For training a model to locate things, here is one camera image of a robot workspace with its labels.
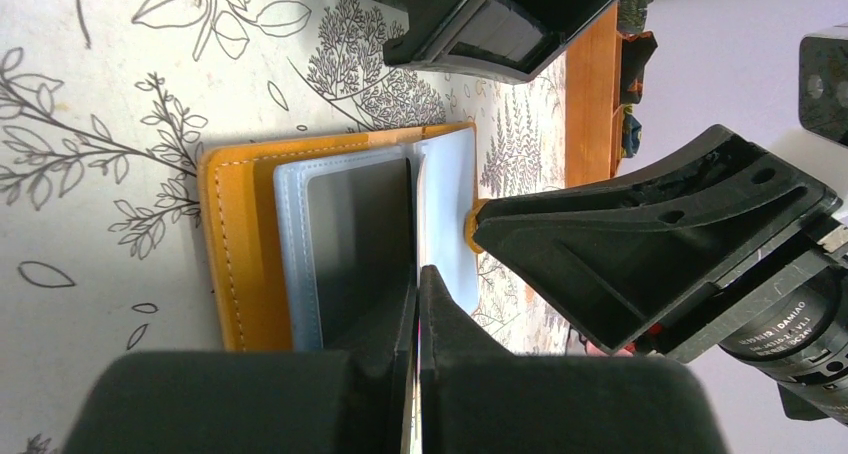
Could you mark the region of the rolled dark tie top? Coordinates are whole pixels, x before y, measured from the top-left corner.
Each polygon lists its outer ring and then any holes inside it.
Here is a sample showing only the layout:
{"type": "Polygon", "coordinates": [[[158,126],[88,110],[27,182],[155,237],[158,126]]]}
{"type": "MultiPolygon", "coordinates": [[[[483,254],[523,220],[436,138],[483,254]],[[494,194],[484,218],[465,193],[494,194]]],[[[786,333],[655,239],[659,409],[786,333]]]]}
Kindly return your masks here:
{"type": "Polygon", "coordinates": [[[623,35],[636,35],[645,30],[648,6],[653,0],[620,0],[617,30],[623,35]]]}

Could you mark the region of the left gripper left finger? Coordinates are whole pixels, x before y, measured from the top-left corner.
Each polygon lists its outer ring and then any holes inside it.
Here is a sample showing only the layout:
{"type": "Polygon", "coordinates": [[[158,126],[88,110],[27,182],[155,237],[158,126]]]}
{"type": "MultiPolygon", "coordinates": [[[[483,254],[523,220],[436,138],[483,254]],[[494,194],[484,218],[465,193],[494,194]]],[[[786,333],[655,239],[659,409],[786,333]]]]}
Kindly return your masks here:
{"type": "Polygon", "coordinates": [[[334,342],[349,355],[336,453],[407,453],[411,444],[418,334],[418,275],[410,266],[334,342]]]}

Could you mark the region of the black plastic card box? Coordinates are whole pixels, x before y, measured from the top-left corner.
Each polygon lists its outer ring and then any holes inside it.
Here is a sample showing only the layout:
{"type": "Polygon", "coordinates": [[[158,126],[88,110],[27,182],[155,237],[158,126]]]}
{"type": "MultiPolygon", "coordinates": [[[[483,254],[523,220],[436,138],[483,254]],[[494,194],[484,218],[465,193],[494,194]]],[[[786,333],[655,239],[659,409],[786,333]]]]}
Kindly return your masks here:
{"type": "Polygon", "coordinates": [[[386,65],[510,84],[534,80],[619,0],[374,0],[408,15],[386,65]]]}

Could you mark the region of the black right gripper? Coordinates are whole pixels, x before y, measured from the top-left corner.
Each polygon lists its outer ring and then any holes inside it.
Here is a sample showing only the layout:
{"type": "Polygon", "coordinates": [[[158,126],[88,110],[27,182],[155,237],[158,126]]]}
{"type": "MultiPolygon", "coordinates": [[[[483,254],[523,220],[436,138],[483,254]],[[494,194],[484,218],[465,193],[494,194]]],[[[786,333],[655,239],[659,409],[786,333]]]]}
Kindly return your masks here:
{"type": "Polygon", "coordinates": [[[721,125],[630,174],[486,202],[474,242],[592,343],[658,327],[669,359],[719,346],[793,420],[847,422],[847,226],[819,178],[721,125]]]}

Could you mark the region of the floral patterned table mat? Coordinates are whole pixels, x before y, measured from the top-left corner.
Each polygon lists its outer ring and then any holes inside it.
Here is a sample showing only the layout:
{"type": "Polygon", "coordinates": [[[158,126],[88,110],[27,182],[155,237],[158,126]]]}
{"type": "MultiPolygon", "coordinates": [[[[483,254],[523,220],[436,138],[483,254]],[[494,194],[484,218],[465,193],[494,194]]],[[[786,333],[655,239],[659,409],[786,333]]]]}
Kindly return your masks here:
{"type": "Polygon", "coordinates": [[[132,350],[219,350],[196,164],[217,146],[471,121],[484,197],[564,183],[565,62],[385,66],[370,0],[1,0],[1,449],[56,453],[132,350]]]}

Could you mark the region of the dark credit card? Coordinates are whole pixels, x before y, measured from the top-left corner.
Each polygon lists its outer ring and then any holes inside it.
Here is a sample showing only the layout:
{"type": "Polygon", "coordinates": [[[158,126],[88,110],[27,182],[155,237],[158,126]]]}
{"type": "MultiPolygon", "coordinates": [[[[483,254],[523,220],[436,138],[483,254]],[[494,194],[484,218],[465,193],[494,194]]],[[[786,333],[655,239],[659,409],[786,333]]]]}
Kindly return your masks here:
{"type": "Polygon", "coordinates": [[[337,166],[307,182],[322,343],[341,341],[413,263],[406,159],[337,166]]]}

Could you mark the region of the yellow leather card holder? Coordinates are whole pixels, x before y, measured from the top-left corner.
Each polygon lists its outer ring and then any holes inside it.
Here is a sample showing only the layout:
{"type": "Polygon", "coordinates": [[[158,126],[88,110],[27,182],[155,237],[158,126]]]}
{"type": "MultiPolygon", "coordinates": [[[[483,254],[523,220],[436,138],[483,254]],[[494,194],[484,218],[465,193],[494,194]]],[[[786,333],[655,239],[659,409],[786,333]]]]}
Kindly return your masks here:
{"type": "Polygon", "coordinates": [[[277,166],[414,144],[472,122],[289,138],[217,147],[202,155],[198,193],[224,346],[229,351],[294,348],[273,173],[277,166]]]}

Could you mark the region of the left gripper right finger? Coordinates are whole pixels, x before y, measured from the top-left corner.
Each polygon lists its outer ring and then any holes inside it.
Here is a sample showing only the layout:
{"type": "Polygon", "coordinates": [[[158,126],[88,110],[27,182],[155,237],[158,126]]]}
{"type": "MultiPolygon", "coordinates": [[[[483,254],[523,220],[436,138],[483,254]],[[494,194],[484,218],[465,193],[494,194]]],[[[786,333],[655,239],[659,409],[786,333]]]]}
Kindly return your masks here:
{"type": "Polygon", "coordinates": [[[482,452],[504,429],[485,370],[510,353],[456,304],[433,265],[421,271],[419,313],[422,451],[482,452]]]}

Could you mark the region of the orange wooden compartment tray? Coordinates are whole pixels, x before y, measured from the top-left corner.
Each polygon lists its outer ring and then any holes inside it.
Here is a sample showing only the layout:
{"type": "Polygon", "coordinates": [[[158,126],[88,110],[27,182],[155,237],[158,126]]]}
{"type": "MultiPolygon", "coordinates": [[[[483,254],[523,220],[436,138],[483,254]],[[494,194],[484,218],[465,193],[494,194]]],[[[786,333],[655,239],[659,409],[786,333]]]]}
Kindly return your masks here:
{"type": "Polygon", "coordinates": [[[621,161],[622,37],[610,7],[566,50],[565,184],[613,178],[621,161]]]}

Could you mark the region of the rolled green tie right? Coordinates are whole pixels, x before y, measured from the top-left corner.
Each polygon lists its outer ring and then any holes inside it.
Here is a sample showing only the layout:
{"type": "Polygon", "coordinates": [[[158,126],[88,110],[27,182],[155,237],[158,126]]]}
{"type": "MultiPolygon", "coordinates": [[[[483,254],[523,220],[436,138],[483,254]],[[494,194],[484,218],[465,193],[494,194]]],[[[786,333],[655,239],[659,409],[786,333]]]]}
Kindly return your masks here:
{"type": "Polygon", "coordinates": [[[626,105],[622,114],[622,157],[633,158],[640,149],[642,124],[635,118],[632,105],[626,105]]]}

